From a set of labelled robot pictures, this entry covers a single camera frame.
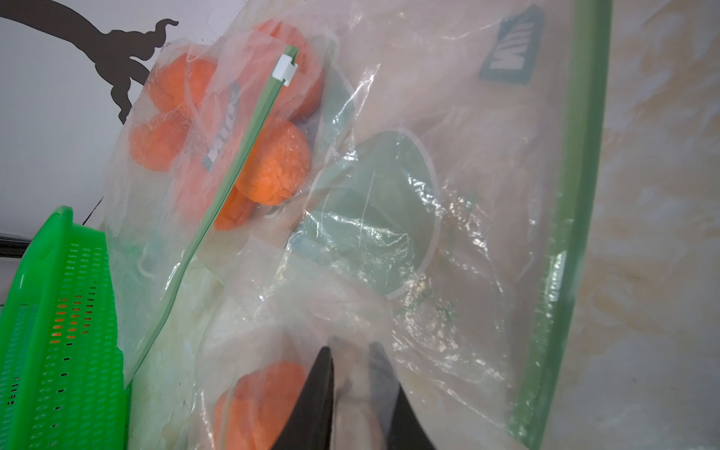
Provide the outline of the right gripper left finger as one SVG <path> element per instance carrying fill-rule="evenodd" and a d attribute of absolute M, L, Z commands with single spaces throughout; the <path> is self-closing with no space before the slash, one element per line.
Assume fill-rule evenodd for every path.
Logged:
<path fill-rule="evenodd" d="M 328 450 L 335 399 L 335 366 L 328 346 L 318 352 L 287 424 L 272 450 Z"/>

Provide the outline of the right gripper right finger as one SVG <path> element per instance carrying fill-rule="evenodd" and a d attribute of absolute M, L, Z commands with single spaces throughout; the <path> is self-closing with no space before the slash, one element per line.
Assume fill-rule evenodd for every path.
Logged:
<path fill-rule="evenodd" d="M 369 345 L 370 402 L 385 449 L 427 449 L 435 445 L 424 431 L 380 342 Z"/>

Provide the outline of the blue zip clear bag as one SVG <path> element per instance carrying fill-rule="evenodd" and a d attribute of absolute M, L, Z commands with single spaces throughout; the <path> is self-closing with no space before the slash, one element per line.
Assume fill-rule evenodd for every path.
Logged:
<path fill-rule="evenodd" d="M 192 449 L 268 449 L 322 350 L 333 363 L 330 447 L 386 449 L 399 380 L 384 298 L 328 273 L 246 274 L 223 294 L 195 363 Z"/>

